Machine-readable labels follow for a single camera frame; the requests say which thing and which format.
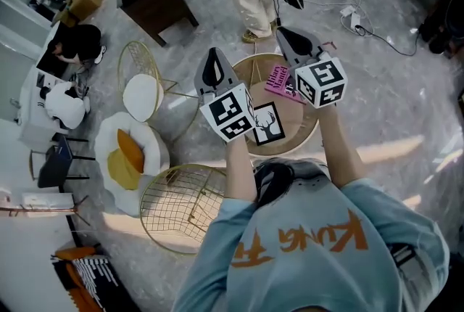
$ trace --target yellow cushion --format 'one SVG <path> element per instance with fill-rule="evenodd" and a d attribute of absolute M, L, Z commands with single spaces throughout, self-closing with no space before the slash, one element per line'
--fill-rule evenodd
<path fill-rule="evenodd" d="M 134 191 L 138 188 L 141 174 L 129 163 L 120 148 L 109 154 L 108 171 L 109 176 L 124 189 Z"/>
<path fill-rule="evenodd" d="M 117 144 L 129 163 L 140 173 L 144 172 L 144 153 L 138 144 L 124 130 L 117 130 Z"/>

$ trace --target white cushion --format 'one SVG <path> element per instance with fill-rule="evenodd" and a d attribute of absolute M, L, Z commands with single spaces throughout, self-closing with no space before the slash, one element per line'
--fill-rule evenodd
<path fill-rule="evenodd" d="M 157 79 L 140 74 L 129 80 L 124 89 L 123 102 L 127 111 L 143 123 L 153 115 L 155 105 L 157 108 L 161 105 L 163 97 L 164 91 Z"/>
<path fill-rule="evenodd" d="M 124 130 L 142 148 L 145 156 L 144 175 L 141 177 L 136 191 L 122 188 L 109 176 L 108 155 L 119 148 L 117 130 Z M 126 112 L 118 112 L 106 118 L 100 124 L 95 138 L 95 159 L 103 175 L 104 188 L 115 197 L 115 205 L 131 216 L 139 215 L 139 205 L 144 188 L 151 178 L 169 168 L 169 153 L 160 135 L 146 123 L 134 120 Z"/>

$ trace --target light blue t-shirt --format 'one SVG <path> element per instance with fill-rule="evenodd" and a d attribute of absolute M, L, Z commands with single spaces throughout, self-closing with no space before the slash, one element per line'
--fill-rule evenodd
<path fill-rule="evenodd" d="M 257 210 L 223 200 L 173 311 L 424 311 L 449 256 L 436 223 L 370 179 L 296 179 Z"/>

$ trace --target beige pants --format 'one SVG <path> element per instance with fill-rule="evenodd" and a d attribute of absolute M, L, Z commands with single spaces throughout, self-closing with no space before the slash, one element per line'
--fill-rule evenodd
<path fill-rule="evenodd" d="M 233 0 L 245 27 L 258 37 L 272 35 L 270 22 L 276 18 L 273 0 Z"/>

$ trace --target pink book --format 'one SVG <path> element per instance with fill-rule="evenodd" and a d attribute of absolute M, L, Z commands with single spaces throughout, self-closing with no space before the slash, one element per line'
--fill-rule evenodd
<path fill-rule="evenodd" d="M 274 66 L 264 89 L 295 102 L 306 104 L 297 91 L 295 79 L 290 76 L 289 69 L 283 65 Z"/>

